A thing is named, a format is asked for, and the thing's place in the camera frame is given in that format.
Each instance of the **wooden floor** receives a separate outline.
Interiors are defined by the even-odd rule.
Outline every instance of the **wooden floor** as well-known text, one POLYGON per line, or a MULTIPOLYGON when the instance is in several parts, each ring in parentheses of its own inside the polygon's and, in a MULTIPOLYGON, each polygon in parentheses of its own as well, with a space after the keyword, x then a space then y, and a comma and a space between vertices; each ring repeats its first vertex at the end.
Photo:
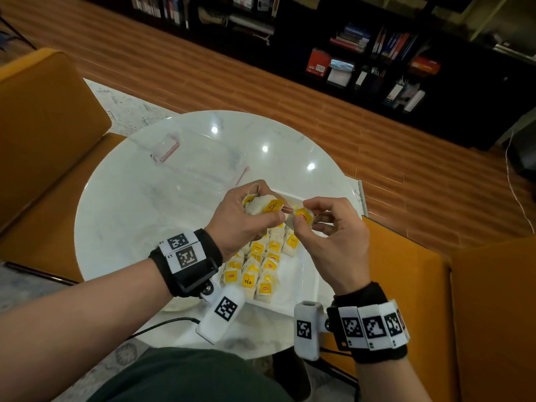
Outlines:
MULTIPOLYGON (((90 80, 178 113, 247 111, 295 128, 363 180, 371 218, 430 249, 531 234, 500 149, 461 148, 82 0, 0 0, 0 8, 90 80)), ((528 182, 512 180, 536 221, 528 182)))

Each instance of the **left hand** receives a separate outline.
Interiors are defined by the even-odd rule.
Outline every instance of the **left hand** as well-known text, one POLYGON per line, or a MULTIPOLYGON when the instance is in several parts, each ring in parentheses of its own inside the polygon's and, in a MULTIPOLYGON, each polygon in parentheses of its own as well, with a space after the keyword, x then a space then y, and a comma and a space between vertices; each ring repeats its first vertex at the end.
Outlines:
POLYGON ((267 212, 256 216, 246 214, 242 201, 255 183, 260 186, 259 195, 274 195, 282 198, 270 190, 263 180, 239 186, 225 194, 224 200, 216 208, 209 225, 205 227, 205 231, 210 234, 220 249, 224 262, 229 261, 248 242, 260 239, 257 235, 259 231, 278 226, 285 221, 282 211, 267 212))

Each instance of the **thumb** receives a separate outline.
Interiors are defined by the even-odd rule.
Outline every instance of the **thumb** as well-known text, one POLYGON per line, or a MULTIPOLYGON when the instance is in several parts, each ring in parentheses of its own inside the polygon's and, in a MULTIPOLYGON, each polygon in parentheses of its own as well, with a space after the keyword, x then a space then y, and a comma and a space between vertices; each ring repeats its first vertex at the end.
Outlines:
POLYGON ((310 254, 314 254, 325 238, 317 236, 309 227, 309 224, 300 216, 294 216, 292 223, 294 225, 294 234, 302 242, 305 249, 310 254))
POLYGON ((250 228, 254 233, 264 231, 267 228, 278 226, 285 221, 285 215, 281 210, 278 212, 266 212, 250 216, 250 228))

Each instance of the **white tray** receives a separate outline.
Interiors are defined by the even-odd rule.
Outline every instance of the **white tray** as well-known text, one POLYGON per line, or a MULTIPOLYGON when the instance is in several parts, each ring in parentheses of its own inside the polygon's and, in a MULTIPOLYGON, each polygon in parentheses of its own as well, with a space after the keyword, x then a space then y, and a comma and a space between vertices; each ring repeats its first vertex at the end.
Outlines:
MULTIPOLYGON (((299 206, 303 202, 303 199, 288 193, 279 191, 277 193, 282 195, 291 206, 299 206)), ((320 277, 311 256, 302 243, 299 243, 298 253, 295 257, 281 254, 276 271, 280 285, 272 295, 272 302, 264 303, 246 299, 247 303, 293 317, 295 304, 305 300, 316 302, 320 277)))

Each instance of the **white marble table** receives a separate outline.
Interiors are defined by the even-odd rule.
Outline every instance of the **white marble table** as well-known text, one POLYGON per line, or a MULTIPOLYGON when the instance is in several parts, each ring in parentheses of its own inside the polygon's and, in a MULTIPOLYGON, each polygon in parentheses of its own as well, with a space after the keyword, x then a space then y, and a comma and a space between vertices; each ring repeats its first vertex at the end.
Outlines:
MULTIPOLYGON (((157 142, 168 130, 183 128, 224 141, 245 152, 250 167, 242 182, 265 179, 272 189, 297 197, 347 197, 359 208, 347 177, 325 151, 296 130, 277 121, 234 111, 198 111, 170 117, 140 131, 157 142)), ((127 139, 97 167, 80 199, 75 223, 75 248, 84 279, 119 270, 144 259, 158 241, 178 228, 208 223, 217 200, 200 200, 178 190, 141 150, 127 139)), ((318 301, 331 303, 331 289, 320 280, 318 301)), ((159 312, 145 327, 178 317, 201 317, 204 302, 179 313, 159 312)), ((143 334, 154 347, 210 348, 193 324, 176 322, 143 334)), ((293 344, 293 320, 246 304, 216 348, 243 358, 258 358, 293 344)))

